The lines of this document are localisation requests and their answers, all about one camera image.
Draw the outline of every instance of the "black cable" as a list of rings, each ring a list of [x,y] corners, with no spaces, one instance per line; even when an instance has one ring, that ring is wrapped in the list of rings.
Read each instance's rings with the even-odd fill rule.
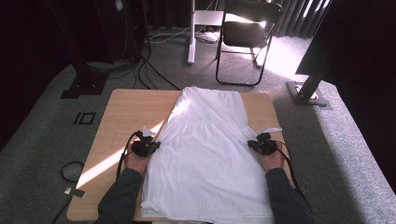
[[[134,66],[134,68],[131,71],[126,72],[125,74],[120,75],[119,77],[109,77],[108,79],[119,79],[119,78],[122,78],[122,77],[126,77],[129,74],[134,73],[134,70],[136,70],[136,66]]]
[[[59,217],[61,216],[62,212],[64,211],[64,209],[66,209],[67,205],[70,204],[70,202],[72,201],[72,197],[70,196],[70,199],[67,200],[67,203],[64,205],[64,207],[61,209],[61,211],[59,211],[59,213],[56,215],[55,219],[53,219],[52,223],[55,224],[56,221],[59,219]]]
[[[286,150],[288,151],[288,154],[289,154],[289,160],[291,162],[291,151],[290,151],[290,148],[288,147],[288,145],[286,145],[285,143],[280,142],[280,141],[276,141],[276,140],[273,140],[273,141],[276,142],[276,143],[280,143],[280,144],[282,144],[283,146],[286,147]]]
[[[151,83],[151,85],[158,90],[158,88],[154,85],[154,83],[151,81],[151,78],[149,77],[149,70],[148,70],[148,65],[145,63],[146,66],[146,77],[148,78],[148,81]]]
[[[134,89],[136,89],[136,81],[137,81],[137,75],[136,75],[136,72],[134,70],[134,85],[133,85]]]
[[[179,88],[177,85],[175,85],[173,82],[171,82],[171,81],[168,80],[166,77],[164,77],[160,72],[158,72],[157,69],[155,69],[155,67],[154,67],[147,59],[145,59],[143,56],[142,56],[142,58],[143,58],[143,60],[144,60],[146,63],[148,63],[148,65],[150,65],[150,67],[151,67],[152,69],[154,69],[154,71],[155,71],[160,77],[162,77],[165,81],[167,81],[169,84],[171,84],[173,87],[175,87],[178,91],[180,91],[180,88]]]
[[[137,71],[137,77],[139,78],[139,81],[149,90],[151,90],[151,88],[142,80],[142,77],[140,76],[140,70],[142,70],[143,65],[146,62],[142,62],[142,64],[140,64],[139,70]]]
[[[75,179],[70,179],[69,177],[67,177],[67,176],[64,174],[64,170],[67,168],[67,166],[72,165],[72,164],[74,164],[74,163],[76,163],[76,164],[78,164],[78,165],[81,165],[82,168],[84,167],[84,163],[82,163],[81,161],[70,161],[70,162],[68,162],[67,164],[65,164],[65,165],[62,167],[62,169],[61,169],[61,176],[62,176],[62,178],[63,178],[65,181],[72,182],[72,183],[78,182],[78,179],[77,179],[77,180],[75,180]],[[66,209],[67,205],[70,204],[70,202],[72,201],[72,198],[73,198],[73,197],[70,196],[69,200],[67,200],[67,202],[64,204],[64,206],[62,207],[62,209],[58,212],[58,214],[56,215],[55,219],[53,219],[53,221],[52,221],[53,224],[56,223],[56,221],[59,219],[59,217],[61,216],[61,214],[62,214],[62,212],[64,211],[64,209]]]
[[[288,149],[289,156],[291,157],[290,150],[289,150],[289,148],[287,147],[286,144],[284,144],[284,143],[282,143],[282,142],[279,142],[279,141],[275,141],[275,142],[278,142],[278,143],[280,143],[280,144],[283,144],[283,145]],[[293,181],[295,190],[296,190],[297,193],[299,193],[299,194],[303,197],[303,199],[305,200],[306,204],[308,205],[309,211],[311,212],[311,214],[310,214],[310,215],[311,215],[311,218],[312,218],[312,220],[314,221],[314,212],[312,211],[311,205],[309,204],[308,200],[305,198],[305,195],[304,195],[303,191],[301,190],[300,186],[299,186],[298,183],[297,183],[297,179],[296,179],[296,177],[295,177],[293,167],[291,166],[291,160],[290,160],[290,158],[288,158],[288,157],[286,156],[286,154],[285,154],[282,150],[280,150],[279,148],[277,148],[276,150],[277,150],[278,152],[280,152],[280,154],[282,154],[282,156],[285,158],[285,161],[286,161],[286,163],[288,164],[289,169],[290,169],[290,177],[291,177],[291,180]]]
[[[119,64],[119,65],[107,65],[107,67],[98,67],[94,65],[89,65],[93,72],[97,73],[113,73],[113,72],[123,72],[127,71],[131,68],[132,65],[135,64],[133,59],[128,59],[127,62]]]
[[[135,135],[136,135],[136,133],[133,133],[133,134],[129,137],[128,141],[127,141],[126,144],[125,144],[125,148],[124,148],[123,152],[121,153],[120,161],[119,161],[119,166],[117,167],[116,179],[118,179],[119,176],[120,176],[120,174],[121,174],[122,162],[123,162],[123,160],[125,159],[125,157],[128,156],[128,154],[129,154],[129,153],[126,153],[126,151],[127,151],[127,149],[128,149],[129,144],[131,143],[132,138],[133,138]]]

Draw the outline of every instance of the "dark sleeve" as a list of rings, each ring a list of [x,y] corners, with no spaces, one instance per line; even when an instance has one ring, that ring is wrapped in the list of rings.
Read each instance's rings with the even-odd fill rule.
[[[117,181],[99,202],[99,218],[95,223],[128,223],[134,220],[137,193],[143,176],[135,170],[124,169]]]
[[[308,205],[303,197],[291,187],[282,168],[269,170],[265,179],[275,224],[313,223]]]

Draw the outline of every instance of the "wooden tabletop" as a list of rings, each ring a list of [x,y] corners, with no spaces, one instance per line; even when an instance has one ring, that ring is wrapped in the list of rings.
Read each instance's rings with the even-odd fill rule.
[[[73,221],[96,220],[97,205],[116,180],[120,154],[132,133],[143,127],[158,132],[171,113],[181,91],[114,90],[99,125],[92,148],[85,162],[77,189],[86,192],[83,198],[74,196],[67,210]],[[253,130],[279,127],[269,95],[241,92],[248,124]],[[284,142],[281,132],[271,133],[272,139]],[[290,171],[285,167],[290,180]],[[141,217],[141,192],[137,197],[135,221],[161,221],[165,218]]]

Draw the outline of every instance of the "folding chair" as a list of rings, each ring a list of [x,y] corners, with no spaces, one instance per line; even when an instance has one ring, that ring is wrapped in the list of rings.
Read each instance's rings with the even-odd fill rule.
[[[227,16],[235,15],[242,17],[246,21],[228,21]],[[229,6],[226,6],[221,22],[220,36],[218,50],[216,52],[217,66],[216,66],[216,81],[221,84],[239,85],[239,86],[256,86],[262,81],[262,73],[264,71],[265,62],[268,51],[271,46],[273,31],[282,15],[282,7],[275,3],[267,2],[249,2],[237,1]],[[262,64],[262,70],[257,82],[254,83],[240,83],[222,81],[219,79],[219,63],[220,54],[226,53],[244,53],[236,51],[222,50],[222,43],[230,47],[243,48],[260,48],[260,52],[266,47],[265,57]]]

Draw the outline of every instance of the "hand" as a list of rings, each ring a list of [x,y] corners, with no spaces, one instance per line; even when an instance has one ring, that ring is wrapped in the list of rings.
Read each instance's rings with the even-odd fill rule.
[[[282,144],[276,143],[276,146],[277,146],[277,148],[279,148],[279,150],[282,150]],[[283,164],[285,162],[285,158],[278,150],[276,150],[271,155],[262,155],[259,153],[256,153],[256,154],[262,161],[262,167],[264,168],[265,172],[268,172],[269,170],[274,169],[274,168],[282,168],[283,169]]]
[[[143,175],[152,155],[149,157],[138,157],[134,152],[132,152],[131,145],[128,146],[127,152],[129,154],[124,159],[124,168],[136,170]]]

